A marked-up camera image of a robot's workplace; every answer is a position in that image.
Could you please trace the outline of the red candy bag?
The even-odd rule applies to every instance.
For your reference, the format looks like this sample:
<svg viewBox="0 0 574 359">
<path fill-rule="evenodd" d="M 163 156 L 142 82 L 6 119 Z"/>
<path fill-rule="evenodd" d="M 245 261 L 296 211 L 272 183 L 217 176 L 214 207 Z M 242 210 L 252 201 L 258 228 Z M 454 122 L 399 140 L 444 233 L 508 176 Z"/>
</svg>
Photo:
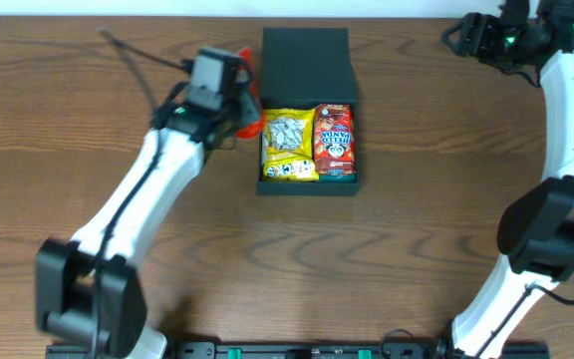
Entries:
<svg viewBox="0 0 574 359">
<path fill-rule="evenodd" d="M 244 61 L 239 67 L 239 78 L 251 80 L 249 87 L 241 94 L 241 128 L 236 131 L 236 138 L 251 140 L 262 133 L 265 116 L 259 98 L 256 72 L 253 64 L 253 53 L 250 47 L 244 47 L 237 55 Z"/>
</svg>

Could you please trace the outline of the yellow Hacks candy bag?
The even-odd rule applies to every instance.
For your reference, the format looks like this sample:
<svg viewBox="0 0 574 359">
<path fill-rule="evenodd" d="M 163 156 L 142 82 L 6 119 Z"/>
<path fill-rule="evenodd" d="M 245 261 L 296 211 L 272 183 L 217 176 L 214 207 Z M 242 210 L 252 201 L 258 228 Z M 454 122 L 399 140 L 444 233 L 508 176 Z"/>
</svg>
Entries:
<svg viewBox="0 0 574 359">
<path fill-rule="evenodd" d="M 315 110 L 265 111 L 262 178 L 268 181 L 317 181 L 313 157 Z"/>
</svg>

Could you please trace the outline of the black gift box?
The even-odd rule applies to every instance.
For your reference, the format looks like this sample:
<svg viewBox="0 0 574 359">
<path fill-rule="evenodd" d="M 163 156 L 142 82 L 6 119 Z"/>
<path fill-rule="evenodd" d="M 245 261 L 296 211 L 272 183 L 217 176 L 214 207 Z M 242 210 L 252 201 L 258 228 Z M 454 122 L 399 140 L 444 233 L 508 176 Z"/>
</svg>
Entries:
<svg viewBox="0 0 574 359">
<path fill-rule="evenodd" d="M 348 105 L 354 129 L 360 129 L 359 89 L 346 28 L 264 28 L 256 79 L 265 111 Z"/>
</svg>

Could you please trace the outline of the red Hello Panda box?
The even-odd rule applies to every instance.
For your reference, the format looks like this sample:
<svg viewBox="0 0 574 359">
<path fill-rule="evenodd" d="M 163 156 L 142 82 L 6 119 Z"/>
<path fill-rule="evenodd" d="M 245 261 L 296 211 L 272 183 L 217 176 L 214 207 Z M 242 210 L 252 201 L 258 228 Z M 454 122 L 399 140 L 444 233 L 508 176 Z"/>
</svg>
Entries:
<svg viewBox="0 0 574 359">
<path fill-rule="evenodd" d="M 349 105 L 321 104 L 315 109 L 313 150 L 318 175 L 357 172 L 354 121 Z"/>
</svg>

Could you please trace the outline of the teal Chunkies cookie box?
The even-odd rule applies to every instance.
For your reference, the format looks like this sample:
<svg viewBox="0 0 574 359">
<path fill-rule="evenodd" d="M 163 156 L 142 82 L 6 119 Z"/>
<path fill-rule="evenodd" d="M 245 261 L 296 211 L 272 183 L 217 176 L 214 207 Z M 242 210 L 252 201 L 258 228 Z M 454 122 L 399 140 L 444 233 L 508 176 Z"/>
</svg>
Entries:
<svg viewBox="0 0 574 359">
<path fill-rule="evenodd" d="M 329 174 L 319 174 L 319 182 L 355 182 L 356 174 L 344 174 L 342 172 L 330 172 Z"/>
</svg>

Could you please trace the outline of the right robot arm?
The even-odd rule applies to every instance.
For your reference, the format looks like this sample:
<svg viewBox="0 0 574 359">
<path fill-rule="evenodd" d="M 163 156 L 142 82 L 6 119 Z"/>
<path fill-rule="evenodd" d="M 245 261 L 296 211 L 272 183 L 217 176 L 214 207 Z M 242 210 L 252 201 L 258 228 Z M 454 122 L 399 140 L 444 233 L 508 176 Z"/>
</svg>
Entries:
<svg viewBox="0 0 574 359">
<path fill-rule="evenodd" d="M 457 56 L 505 75 L 533 68 L 527 81 L 544 93 L 546 155 L 540 184 L 501 217 L 491 274 L 428 356 L 545 358 L 545 346 L 508 339 L 537 301 L 574 273 L 574 1 L 507 1 L 496 16 L 464 15 L 441 40 Z"/>
</svg>

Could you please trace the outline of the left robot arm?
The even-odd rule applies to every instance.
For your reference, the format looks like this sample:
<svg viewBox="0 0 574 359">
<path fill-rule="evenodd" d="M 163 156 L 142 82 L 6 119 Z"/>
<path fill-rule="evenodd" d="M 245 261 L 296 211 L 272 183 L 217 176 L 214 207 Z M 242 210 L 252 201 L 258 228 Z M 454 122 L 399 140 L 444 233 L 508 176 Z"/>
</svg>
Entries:
<svg viewBox="0 0 574 359">
<path fill-rule="evenodd" d="M 186 82 L 151 98 L 138 157 L 99 212 L 66 242 L 47 239 L 35 259 L 36 323 L 67 342 L 50 358 L 162 358 L 147 327 L 139 279 L 153 239 L 183 189 L 229 137 L 260 123 L 249 51 L 203 47 L 179 68 Z"/>
</svg>

